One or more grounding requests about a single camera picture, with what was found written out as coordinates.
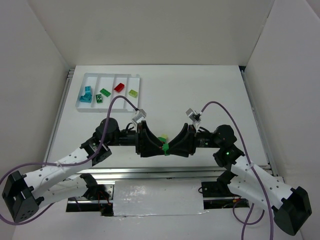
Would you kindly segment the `small green 2x2 lego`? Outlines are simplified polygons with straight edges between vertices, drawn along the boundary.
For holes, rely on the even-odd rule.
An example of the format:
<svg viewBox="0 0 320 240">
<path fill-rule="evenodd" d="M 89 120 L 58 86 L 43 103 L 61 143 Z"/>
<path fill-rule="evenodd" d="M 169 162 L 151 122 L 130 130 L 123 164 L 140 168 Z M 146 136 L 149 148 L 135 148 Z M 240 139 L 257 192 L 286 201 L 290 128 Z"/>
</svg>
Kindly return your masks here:
<svg viewBox="0 0 320 240">
<path fill-rule="evenodd" d="M 169 150 L 169 149 L 170 149 L 170 147 L 169 147 L 169 144 L 168 144 L 168 143 L 164 143 L 164 144 L 162 145 L 162 150 L 163 150 L 165 156 L 168 156 L 168 155 L 169 155 L 169 153 L 168 153 L 168 150 Z"/>
</svg>

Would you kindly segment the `dark green 2x4 lego brick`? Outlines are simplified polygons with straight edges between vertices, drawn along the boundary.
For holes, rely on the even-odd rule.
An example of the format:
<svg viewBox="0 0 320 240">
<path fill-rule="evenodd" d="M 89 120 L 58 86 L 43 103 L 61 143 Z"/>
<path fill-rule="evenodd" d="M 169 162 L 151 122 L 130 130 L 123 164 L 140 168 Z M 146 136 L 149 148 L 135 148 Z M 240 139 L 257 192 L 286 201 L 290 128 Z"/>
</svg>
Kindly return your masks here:
<svg viewBox="0 0 320 240">
<path fill-rule="evenodd" d="M 111 95 L 111 93 L 105 88 L 102 88 L 99 92 L 106 97 L 109 97 Z"/>
</svg>

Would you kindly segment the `red half-round lego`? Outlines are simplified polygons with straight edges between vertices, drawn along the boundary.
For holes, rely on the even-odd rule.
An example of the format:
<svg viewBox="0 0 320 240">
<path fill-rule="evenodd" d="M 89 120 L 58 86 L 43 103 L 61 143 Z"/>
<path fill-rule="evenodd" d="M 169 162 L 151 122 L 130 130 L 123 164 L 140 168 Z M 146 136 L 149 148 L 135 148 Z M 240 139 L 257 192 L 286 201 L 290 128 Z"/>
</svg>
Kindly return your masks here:
<svg viewBox="0 0 320 240">
<path fill-rule="evenodd" d="M 120 93 L 125 88 L 125 85 L 121 82 L 113 90 Z"/>
</svg>

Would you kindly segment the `lime 2x2 lego brick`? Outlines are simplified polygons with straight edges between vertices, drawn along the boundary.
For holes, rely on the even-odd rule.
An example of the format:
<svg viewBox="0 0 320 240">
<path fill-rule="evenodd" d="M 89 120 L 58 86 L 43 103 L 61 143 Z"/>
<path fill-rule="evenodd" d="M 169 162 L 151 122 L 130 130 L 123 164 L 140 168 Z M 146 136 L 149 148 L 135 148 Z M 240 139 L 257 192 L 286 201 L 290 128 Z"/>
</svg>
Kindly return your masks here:
<svg viewBox="0 0 320 240">
<path fill-rule="evenodd" d="M 128 92 L 128 95 L 129 96 L 131 96 L 131 97 L 133 97 L 133 98 L 137 98 L 138 97 L 138 92 L 137 91 L 135 91 L 135 90 L 133 90 L 133 89 L 131 89 L 129 92 Z"/>
</svg>

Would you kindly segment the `teal frog lily lego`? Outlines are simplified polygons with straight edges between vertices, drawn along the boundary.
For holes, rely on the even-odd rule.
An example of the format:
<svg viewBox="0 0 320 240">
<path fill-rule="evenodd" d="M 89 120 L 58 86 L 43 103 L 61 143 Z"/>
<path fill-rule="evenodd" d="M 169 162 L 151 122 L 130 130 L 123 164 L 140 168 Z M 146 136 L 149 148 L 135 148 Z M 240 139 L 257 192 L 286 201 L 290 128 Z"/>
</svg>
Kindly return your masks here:
<svg viewBox="0 0 320 240">
<path fill-rule="evenodd" d="M 90 85 L 84 87 L 84 94 L 89 96 L 92 95 L 92 87 Z"/>
</svg>

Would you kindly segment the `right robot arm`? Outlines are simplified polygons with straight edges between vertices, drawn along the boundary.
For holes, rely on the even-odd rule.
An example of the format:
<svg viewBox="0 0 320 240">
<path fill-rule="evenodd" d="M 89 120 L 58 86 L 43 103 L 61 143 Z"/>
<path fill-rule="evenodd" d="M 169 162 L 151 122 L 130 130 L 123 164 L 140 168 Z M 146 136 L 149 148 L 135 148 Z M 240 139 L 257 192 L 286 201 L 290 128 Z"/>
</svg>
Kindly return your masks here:
<svg viewBox="0 0 320 240">
<path fill-rule="evenodd" d="M 181 132 L 162 149 L 166 155 L 189 157 L 197 148 L 216 148 L 213 158 L 225 172 L 218 178 L 234 195 L 271 212 L 274 223 L 286 234 L 294 236 L 311 216 L 307 191 L 281 182 L 248 160 L 236 147 L 237 138 L 230 125 L 220 125 L 214 132 L 197 132 L 185 124 Z"/>
</svg>

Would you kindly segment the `teal 2x4 lego brick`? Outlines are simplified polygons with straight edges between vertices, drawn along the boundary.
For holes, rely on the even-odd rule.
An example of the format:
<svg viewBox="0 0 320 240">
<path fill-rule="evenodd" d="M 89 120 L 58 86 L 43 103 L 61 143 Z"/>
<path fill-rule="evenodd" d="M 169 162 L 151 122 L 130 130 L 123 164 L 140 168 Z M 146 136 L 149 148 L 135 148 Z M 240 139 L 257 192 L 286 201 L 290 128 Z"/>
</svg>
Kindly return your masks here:
<svg viewBox="0 0 320 240">
<path fill-rule="evenodd" d="M 79 101 L 82 103 L 91 103 L 92 102 L 92 95 L 91 94 L 85 94 L 80 96 Z"/>
</svg>

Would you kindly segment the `green and lime lego block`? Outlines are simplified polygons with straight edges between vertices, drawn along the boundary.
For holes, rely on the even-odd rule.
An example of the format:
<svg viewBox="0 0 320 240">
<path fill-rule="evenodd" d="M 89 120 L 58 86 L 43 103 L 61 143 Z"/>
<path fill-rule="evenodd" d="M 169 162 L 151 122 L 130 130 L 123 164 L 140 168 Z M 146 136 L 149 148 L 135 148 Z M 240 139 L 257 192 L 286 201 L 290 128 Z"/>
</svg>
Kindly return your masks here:
<svg viewBox="0 0 320 240">
<path fill-rule="evenodd" d="M 162 134 L 161 136 L 158 137 L 158 139 L 163 142 L 163 143 L 166 143 L 167 142 L 167 139 L 168 139 L 168 136 L 166 134 Z"/>
</svg>

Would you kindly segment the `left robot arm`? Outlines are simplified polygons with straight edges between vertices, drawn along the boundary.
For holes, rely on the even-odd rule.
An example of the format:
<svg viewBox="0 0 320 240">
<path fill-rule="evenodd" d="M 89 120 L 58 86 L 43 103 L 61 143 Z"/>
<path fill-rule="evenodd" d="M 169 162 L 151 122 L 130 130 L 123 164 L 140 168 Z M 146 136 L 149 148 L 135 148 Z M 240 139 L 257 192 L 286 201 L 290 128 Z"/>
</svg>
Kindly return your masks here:
<svg viewBox="0 0 320 240">
<path fill-rule="evenodd" d="M 110 146 L 134 146 L 143 158 L 167 154 L 169 146 L 150 132 L 146 121 L 138 123 L 136 130 L 119 129 L 114 118 L 105 118 L 92 137 L 75 151 L 56 162 L 42 164 L 41 168 L 21 174 L 15 167 L 1 180 L 6 181 L 2 198 L 12 221 L 1 217 L 7 224 L 27 224 L 40 216 L 40 208 L 48 209 L 55 202 L 68 198 L 108 200 L 110 194 L 89 173 L 75 174 L 94 167 L 111 156 Z"/>
</svg>

